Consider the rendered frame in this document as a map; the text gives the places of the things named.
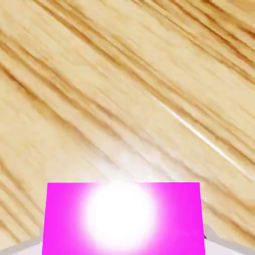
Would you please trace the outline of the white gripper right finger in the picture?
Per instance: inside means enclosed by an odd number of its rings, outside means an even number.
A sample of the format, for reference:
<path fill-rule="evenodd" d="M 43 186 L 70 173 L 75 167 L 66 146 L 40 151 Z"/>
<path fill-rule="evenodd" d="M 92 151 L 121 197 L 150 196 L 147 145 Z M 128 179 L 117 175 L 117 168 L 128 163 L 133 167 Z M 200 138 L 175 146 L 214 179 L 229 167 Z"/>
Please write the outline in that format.
<path fill-rule="evenodd" d="M 205 255 L 255 255 L 255 249 L 220 238 L 204 224 Z"/>

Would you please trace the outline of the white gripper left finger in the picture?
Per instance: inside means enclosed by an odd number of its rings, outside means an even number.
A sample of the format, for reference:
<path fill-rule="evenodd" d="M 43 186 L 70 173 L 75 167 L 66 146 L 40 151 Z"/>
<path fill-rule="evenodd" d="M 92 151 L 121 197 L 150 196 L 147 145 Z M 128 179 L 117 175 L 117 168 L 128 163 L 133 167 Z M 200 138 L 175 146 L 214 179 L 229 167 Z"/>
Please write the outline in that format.
<path fill-rule="evenodd" d="M 42 255 L 42 240 L 43 233 L 40 233 L 31 240 L 0 251 L 0 255 Z"/>

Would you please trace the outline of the small magenta cube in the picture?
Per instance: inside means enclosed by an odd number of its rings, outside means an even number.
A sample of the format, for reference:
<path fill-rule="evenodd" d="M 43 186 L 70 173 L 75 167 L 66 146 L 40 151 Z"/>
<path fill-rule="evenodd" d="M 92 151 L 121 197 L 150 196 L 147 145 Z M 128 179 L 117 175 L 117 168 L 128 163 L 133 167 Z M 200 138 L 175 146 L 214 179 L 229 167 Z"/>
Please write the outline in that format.
<path fill-rule="evenodd" d="M 42 255 L 205 255 L 200 185 L 47 185 Z"/>

